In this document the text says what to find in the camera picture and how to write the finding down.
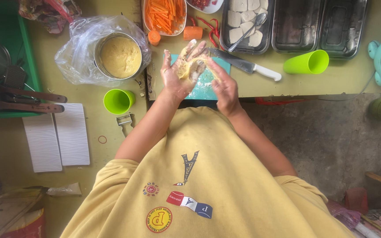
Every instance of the vegetable peeler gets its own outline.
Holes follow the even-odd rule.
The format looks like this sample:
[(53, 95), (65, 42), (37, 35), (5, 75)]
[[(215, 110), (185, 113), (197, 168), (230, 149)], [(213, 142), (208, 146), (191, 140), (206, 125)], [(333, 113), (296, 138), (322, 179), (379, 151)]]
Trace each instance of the vegetable peeler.
[(130, 126), (133, 128), (133, 126), (132, 126), (132, 123), (133, 123), (132, 116), (133, 116), (133, 114), (129, 114), (127, 116), (120, 116), (120, 117), (116, 118), (117, 124), (121, 127), (121, 132), (123, 133), (124, 138), (126, 138), (126, 134), (124, 133), (123, 125), (127, 124), (127, 123), (130, 123)]

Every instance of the white rectangular plate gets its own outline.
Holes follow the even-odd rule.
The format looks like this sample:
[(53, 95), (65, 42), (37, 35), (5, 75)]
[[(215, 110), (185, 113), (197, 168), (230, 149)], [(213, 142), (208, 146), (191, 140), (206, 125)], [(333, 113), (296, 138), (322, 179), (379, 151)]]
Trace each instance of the white rectangular plate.
[(55, 113), (63, 165), (89, 165), (88, 136), (81, 103), (57, 103), (64, 112)]
[(23, 117), (23, 124), (34, 172), (63, 170), (52, 114)]

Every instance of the lime green cup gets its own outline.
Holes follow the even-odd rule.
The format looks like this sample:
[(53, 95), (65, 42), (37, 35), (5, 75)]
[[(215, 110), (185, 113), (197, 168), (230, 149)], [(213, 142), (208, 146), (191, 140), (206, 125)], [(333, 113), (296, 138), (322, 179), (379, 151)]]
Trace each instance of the lime green cup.
[(316, 50), (288, 59), (283, 70), (288, 74), (320, 74), (329, 65), (329, 55), (323, 50)]
[(135, 95), (129, 90), (111, 89), (104, 96), (104, 106), (112, 114), (123, 114), (135, 103)]

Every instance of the concrete floor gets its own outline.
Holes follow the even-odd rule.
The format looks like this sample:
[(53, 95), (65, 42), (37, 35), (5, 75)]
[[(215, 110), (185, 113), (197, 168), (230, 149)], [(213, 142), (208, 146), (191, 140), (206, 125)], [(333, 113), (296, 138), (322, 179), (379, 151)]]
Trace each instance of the concrete floor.
[(381, 175), (381, 122), (367, 114), (369, 103), (379, 97), (363, 94), (343, 102), (242, 106), (302, 179), (337, 201), (348, 188), (366, 187), (369, 207), (381, 208), (381, 183), (364, 175), (366, 171)]

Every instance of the blue cutting board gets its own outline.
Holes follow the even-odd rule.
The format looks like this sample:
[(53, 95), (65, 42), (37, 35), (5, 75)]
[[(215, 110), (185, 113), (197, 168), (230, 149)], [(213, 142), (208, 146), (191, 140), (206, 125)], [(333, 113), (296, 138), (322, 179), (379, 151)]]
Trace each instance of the blue cutting board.
[[(172, 55), (172, 64), (176, 61), (179, 55)], [(227, 74), (230, 75), (230, 63), (224, 60), (213, 57), (213, 60), (225, 69)], [(217, 96), (211, 89), (211, 81), (214, 80), (214, 75), (211, 71), (205, 69), (205, 71), (199, 76), (198, 82), (193, 88), (192, 92), (185, 99), (202, 99), (202, 100), (217, 100)]]

